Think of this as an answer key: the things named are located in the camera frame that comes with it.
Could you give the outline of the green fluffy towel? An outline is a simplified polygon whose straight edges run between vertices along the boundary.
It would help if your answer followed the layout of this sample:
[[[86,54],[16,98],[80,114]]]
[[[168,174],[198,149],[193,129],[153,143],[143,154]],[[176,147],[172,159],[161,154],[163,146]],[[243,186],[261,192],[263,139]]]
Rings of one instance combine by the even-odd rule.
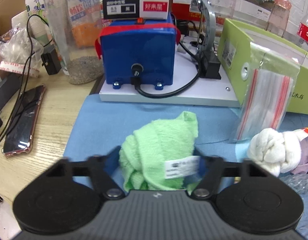
[[[175,119],[158,119],[126,137],[119,151],[123,188],[131,190],[188,190],[184,171],[196,173],[186,161],[193,158],[198,120],[183,111]]]

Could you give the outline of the tall clear plastic jar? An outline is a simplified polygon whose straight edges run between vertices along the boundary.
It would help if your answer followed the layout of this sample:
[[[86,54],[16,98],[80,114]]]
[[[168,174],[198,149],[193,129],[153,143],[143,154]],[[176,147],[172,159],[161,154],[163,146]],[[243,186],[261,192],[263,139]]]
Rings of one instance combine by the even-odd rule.
[[[44,0],[52,37],[74,85],[96,80],[104,69],[94,44],[102,29],[100,0]]]

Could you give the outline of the white knotted towel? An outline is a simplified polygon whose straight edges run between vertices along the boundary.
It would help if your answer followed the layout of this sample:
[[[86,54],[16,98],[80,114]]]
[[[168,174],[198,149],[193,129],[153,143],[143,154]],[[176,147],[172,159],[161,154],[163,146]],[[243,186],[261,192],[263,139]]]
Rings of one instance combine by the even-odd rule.
[[[300,130],[280,133],[263,129],[251,139],[247,157],[276,177],[290,172],[301,160],[299,133]]]

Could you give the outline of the clear zip bag pack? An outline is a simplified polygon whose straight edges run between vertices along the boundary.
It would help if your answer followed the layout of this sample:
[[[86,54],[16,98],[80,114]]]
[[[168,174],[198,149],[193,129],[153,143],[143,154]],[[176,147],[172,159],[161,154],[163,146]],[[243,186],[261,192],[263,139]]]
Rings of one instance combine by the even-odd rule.
[[[251,139],[263,129],[278,129],[286,114],[300,65],[276,51],[253,42],[243,61],[243,101],[232,141]]]

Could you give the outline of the smartphone with pink case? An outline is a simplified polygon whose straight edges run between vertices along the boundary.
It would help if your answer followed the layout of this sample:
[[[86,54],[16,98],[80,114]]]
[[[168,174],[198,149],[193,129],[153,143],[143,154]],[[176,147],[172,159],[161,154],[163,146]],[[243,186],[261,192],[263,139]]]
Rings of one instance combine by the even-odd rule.
[[[40,105],[46,91],[45,85],[27,90],[17,103],[16,113],[6,133],[2,154],[6,157],[29,153],[34,139]]]

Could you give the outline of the Coca-Cola plastic bottle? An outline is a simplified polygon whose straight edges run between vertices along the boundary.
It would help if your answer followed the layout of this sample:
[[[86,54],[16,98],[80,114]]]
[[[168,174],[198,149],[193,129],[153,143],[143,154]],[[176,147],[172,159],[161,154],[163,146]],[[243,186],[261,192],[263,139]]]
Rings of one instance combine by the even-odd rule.
[[[308,51],[308,12],[299,24],[297,35],[299,36],[298,46]]]

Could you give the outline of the blue power supply box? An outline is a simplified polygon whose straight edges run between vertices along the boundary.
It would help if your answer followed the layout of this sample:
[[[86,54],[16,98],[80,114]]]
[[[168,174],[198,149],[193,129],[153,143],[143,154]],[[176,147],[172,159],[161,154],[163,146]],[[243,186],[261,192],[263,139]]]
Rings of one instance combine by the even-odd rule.
[[[181,34],[171,15],[166,20],[117,20],[104,27],[95,41],[106,83],[114,89],[131,84],[132,67],[139,65],[142,85],[156,90],[174,78],[175,49]]]

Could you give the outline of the purple patterned cloth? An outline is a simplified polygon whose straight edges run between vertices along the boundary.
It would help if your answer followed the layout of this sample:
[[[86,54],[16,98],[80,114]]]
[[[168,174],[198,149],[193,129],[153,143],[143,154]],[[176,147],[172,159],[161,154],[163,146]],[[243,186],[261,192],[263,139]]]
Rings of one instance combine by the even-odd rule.
[[[308,173],[308,127],[295,130],[300,142],[301,159],[298,166],[291,171],[292,174]]]

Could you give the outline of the green cardboard box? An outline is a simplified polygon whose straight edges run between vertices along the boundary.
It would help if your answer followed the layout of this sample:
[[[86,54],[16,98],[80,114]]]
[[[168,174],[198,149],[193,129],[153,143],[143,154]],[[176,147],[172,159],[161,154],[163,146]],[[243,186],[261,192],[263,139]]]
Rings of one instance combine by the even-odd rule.
[[[308,114],[308,51],[253,25],[226,19],[217,49],[239,103],[253,69],[262,68],[294,79],[288,112]]]

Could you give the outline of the black white pen box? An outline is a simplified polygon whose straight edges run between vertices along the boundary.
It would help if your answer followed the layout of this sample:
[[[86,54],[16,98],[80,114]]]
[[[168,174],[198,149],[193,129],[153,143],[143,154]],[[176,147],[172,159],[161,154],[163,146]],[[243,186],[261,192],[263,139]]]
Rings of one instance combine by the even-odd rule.
[[[170,0],[102,0],[106,20],[166,20]]]

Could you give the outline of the blue table mat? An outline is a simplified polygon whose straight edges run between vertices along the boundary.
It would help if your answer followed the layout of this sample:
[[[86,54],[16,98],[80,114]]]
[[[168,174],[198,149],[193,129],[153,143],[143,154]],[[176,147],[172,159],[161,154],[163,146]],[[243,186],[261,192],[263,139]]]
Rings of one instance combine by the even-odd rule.
[[[230,144],[228,138],[238,120],[239,109],[146,103],[102,102],[90,95],[81,107],[64,155],[72,160],[85,160],[92,155],[105,155],[121,145],[135,130],[158,119],[175,119],[183,111],[193,112],[198,120],[198,137],[194,146],[202,153],[216,154],[227,160],[245,157],[247,144]]]

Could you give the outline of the black power adapter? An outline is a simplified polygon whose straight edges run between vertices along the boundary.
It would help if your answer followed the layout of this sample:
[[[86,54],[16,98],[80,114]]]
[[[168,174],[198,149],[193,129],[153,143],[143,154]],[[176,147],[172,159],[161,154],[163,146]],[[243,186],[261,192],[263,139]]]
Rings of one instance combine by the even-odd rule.
[[[44,47],[41,60],[42,66],[46,69],[48,75],[55,75],[61,70],[61,63],[53,44]]]

